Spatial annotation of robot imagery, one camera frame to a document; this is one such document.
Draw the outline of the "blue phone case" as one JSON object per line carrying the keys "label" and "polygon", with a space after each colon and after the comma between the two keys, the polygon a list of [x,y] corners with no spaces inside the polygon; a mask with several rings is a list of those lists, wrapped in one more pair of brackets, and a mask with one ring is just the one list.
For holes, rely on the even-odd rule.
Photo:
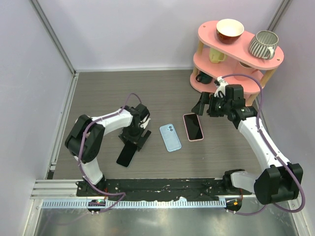
{"label": "blue phone case", "polygon": [[173,124],[163,125],[159,130],[168,152],[174,152],[181,149],[182,145]]}

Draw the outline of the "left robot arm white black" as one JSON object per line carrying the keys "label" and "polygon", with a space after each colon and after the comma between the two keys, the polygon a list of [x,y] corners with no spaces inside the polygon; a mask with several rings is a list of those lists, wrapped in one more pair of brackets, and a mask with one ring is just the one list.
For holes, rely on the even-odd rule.
{"label": "left robot arm white black", "polygon": [[78,196],[100,196],[106,191],[106,178],[99,168],[97,155],[103,137],[120,129],[124,143],[117,163],[127,167],[135,153],[140,151],[151,132],[146,130],[150,112],[143,104],[125,106],[103,117],[81,115],[65,140],[65,147],[74,156],[83,170],[83,179],[78,182]]}

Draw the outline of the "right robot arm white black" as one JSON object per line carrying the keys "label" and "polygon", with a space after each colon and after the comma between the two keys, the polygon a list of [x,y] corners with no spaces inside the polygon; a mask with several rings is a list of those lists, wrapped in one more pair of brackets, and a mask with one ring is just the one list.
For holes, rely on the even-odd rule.
{"label": "right robot arm white black", "polygon": [[292,164],[274,144],[263,127],[257,110],[245,105],[241,85],[227,85],[225,92],[220,92],[218,96],[202,92],[192,112],[202,115],[205,105],[209,106],[207,115],[210,117],[227,116],[248,141],[262,169],[259,176],[243,169],[226,171],[222,182],[224,192],[234,194],[239,189],[244,189],[254,193],[263,205],[294,200],[298,196],[305,199],[301,187],[302,167]]}

